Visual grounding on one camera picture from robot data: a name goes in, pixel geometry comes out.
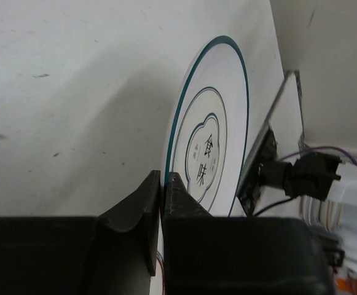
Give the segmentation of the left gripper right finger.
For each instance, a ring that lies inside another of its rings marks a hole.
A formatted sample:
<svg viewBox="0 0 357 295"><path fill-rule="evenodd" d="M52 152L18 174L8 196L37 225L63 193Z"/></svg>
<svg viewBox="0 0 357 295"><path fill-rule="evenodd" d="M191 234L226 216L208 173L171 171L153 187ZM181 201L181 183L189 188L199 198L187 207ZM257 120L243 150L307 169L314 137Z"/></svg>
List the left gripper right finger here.
<svg viewBox="0 0 357 295"><path fill-rule="evenodd" d="M162 214L166 293L213 294L213 220L188 193L178 173L168 178Z"/></svg>

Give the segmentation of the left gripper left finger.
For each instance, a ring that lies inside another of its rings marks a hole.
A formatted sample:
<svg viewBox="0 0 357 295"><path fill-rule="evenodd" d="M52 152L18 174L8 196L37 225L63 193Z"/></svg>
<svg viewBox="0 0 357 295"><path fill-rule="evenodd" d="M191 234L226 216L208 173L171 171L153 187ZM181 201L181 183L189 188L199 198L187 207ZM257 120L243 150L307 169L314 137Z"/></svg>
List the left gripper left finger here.
<svg viewBox="0 0 357 295"><path fill-rule="evenodd" d="M150 275L156 273L159 210L160 171L152 170L136 190L100 216L113 232L133 232L138 236L138 244Z"/></svg>

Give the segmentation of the white plate black lettering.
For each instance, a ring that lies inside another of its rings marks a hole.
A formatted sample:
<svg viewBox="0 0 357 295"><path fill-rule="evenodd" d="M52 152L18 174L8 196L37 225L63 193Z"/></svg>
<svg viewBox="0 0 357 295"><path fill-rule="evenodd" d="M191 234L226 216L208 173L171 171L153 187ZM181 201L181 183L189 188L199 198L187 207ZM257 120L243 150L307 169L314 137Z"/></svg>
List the white plate black lettering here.
<svg viewBox="0 0 357 295"><path fill-rule="evenodd" d="M231 214L249 127L245 60L229 36L206 43L189 65L171 112L163 149L161 194L170 173L213 217Z"/></svg>

